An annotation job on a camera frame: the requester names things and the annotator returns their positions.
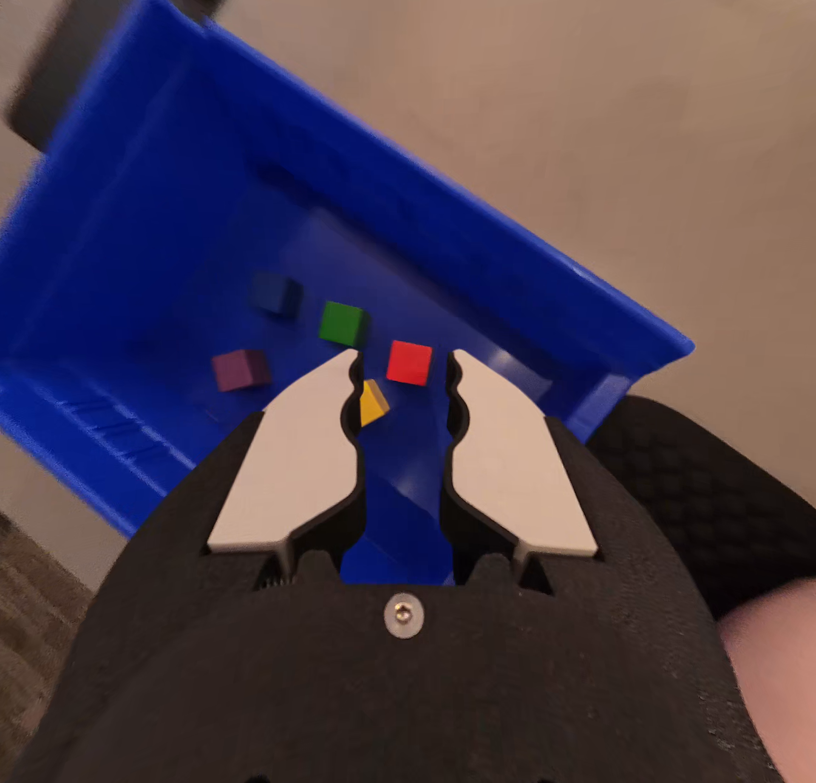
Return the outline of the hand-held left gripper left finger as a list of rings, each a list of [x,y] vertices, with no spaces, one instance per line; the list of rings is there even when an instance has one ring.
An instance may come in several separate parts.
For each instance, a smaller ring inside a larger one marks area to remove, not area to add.
[[[363,386],[362,352],[348,349],[267,405],[207,540],[212,553],[342,555],[357,542],[366,525]]]

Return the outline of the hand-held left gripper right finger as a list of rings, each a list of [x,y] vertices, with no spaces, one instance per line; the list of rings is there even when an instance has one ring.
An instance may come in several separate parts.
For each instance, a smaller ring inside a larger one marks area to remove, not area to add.
[[[440,526],[454,553],[594,558],[599,547],[544,412],[465,350],[448,355]]]

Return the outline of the yellow wooden cube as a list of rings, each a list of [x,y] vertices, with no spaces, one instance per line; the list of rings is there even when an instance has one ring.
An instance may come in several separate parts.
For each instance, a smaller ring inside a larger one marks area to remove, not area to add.
[[[375,379],[364,381],[363,392],[360,397],[361,427],[366,427],[387,415],[390,405],[379,383]]]

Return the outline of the purple wooden cube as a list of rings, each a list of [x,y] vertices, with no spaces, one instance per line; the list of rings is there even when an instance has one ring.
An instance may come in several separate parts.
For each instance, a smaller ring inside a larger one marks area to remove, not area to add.
[[[264,351],[238,349],[212,356],[210,366],[220,393],[267,387],[272,383]]]

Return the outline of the red wooden cube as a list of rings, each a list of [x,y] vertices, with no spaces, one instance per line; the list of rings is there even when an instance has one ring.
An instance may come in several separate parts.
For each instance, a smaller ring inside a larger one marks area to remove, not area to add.
[[[425,387],[428,384],[433,348],[413,342],[393,340],[385,378],[391,382]]]

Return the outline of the green wooden cube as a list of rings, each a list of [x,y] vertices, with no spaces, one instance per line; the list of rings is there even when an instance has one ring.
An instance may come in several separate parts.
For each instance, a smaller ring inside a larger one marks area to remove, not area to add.
[[[318,338],[346,348],[361,349],[366,344],[371,316],[363,308],[326,301]]]

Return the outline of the blue wooden cube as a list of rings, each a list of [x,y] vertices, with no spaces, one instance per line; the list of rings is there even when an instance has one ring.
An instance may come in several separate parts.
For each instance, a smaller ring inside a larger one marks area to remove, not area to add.
[[[295,319],[300,313],[303,285],[276,271],[258,270],[250,282],[250,303],[274,317]]]

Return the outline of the blue plastic bin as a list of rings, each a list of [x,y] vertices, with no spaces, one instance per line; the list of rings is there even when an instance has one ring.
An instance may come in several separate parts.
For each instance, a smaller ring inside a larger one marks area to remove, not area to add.
[[[463,349],[582,442],[679,330],[168,0],[133,0],[2,226],[2,431],[127,537],[250,413],[341,352],[326,301],[371,323],[368,516],[346,582],[442,584],[447,356]],[[303,285],[295,319],[250,303]],[[433,348],[425,387],[385,378]],[[212,356],[272,383],[220,393]]]

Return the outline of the person's right forearm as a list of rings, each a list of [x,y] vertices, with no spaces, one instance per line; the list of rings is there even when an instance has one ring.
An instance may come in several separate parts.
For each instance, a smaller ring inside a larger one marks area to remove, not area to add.
[[[739,605],[718,629],[751,721],[780,775],[814,782],[814,578]]]

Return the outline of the black rounded pad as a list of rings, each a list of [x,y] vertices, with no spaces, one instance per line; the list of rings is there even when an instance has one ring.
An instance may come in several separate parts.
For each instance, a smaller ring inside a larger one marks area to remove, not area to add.
[[[685,415],[628,396],[586,446],[658,525],[715,619],[814,579],[814,507]]]

